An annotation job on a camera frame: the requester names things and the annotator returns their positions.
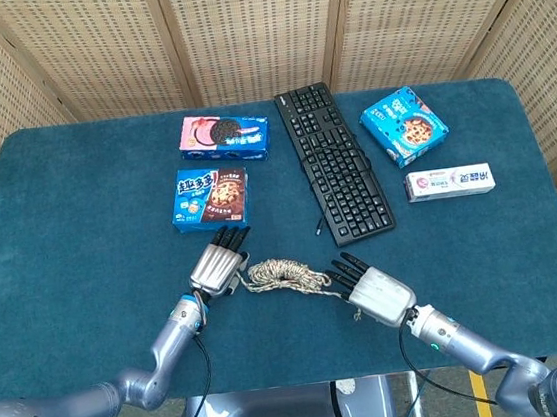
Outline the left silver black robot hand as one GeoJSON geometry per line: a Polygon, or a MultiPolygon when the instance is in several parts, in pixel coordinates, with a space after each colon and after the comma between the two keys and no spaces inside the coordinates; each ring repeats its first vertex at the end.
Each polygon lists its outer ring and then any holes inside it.
{"type": "Polygon", "coordinates": [[[250,255],[241,251],[251,228],[220,227],[205,247],[190,274],[191,292],[204,304],[230,296],[239,284],[238,275],[247,267],[250,255]]]}

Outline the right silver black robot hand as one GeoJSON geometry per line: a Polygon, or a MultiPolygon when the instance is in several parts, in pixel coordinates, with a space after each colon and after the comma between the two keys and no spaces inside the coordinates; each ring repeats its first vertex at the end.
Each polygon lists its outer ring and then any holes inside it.
{"type": "Polygon", "coordinates": [[[388,327],[399,328],[417,302],[414,291],[403,282],[343,251],[331,261],[325,274],[342,287],[341,298],[362,314],[388,327]]]}

